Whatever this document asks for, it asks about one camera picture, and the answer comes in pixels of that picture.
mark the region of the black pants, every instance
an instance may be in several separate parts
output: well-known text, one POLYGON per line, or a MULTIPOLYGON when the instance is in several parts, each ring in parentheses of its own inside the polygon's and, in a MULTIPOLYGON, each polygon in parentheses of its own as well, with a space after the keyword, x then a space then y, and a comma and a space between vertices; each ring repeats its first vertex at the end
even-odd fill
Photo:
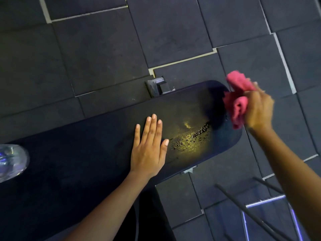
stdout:
MULTIPOLYGON (((134 241, 135 233, 136 215, 132 206, 114 241, 134 241)), ((145 240, 176 241, 156 188, 141 193, 139 197, 138 241, 145 240)))

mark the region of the pink towel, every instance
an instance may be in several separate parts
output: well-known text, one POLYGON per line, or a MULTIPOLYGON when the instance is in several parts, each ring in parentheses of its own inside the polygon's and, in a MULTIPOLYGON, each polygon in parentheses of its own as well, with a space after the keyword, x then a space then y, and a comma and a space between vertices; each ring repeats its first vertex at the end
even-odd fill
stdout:
POLYGON ((225 108, 231 115, 234 129, 239 129, 244 124, 244 114, 247 108, 248 99, 243 96, 245 91, 256 90, 250 79, 247 79, 239 71, 230 72, 226 77, 227 82, 234 89, 233 92, 225 92, 223 98, 225 108))

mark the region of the hand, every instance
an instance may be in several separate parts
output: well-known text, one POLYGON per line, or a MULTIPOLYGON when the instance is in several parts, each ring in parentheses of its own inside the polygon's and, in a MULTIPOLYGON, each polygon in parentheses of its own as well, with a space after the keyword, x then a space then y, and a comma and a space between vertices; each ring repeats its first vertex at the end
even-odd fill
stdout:
POLYGON ((244 116, 245 125, 258 132, 263 129, 272 129, 272 115, 274 100, 261 90, 254 82, 256 91, 246 91, 244 95, 248 98, 247 111, 244 116))
POLYGON ((145 128, 140 139, 140 125, 135 128, 134 146, 132 150, 130 172, 146 177, 148 181, 156 176, 165 164, 169 140, 161 144, 163 122, 157 121, 155 114, 147 117, 145 128))

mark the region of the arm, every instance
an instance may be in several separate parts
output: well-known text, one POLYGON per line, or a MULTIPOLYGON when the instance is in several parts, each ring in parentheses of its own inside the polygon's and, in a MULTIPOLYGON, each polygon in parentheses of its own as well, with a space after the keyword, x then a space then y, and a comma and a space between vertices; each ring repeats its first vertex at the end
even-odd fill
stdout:
POLYGON ((245 122, 263 149, 288 201, 312 240, 321 237, 321 178, 293 153, 274 132, 272 98, 257 84, 246 92, 245 122))
POLYGON ((100 203, 65 241, 112 241, 129 209, 149 179, 165 163, 169 140, 162 140, 161 120, 155 114, 148 117, 140 140, 140 125, 136 125, 131 167, 128 176, 100 203))

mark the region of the water bottle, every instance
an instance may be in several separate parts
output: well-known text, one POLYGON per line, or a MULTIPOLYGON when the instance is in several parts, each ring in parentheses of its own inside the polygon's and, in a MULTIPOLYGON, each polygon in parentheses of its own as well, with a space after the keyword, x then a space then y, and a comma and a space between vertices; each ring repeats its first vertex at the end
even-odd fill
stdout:
POLYGON ((0 145, 0 182, 21 174, 28 164, 26 149, 18 145, 0 145))

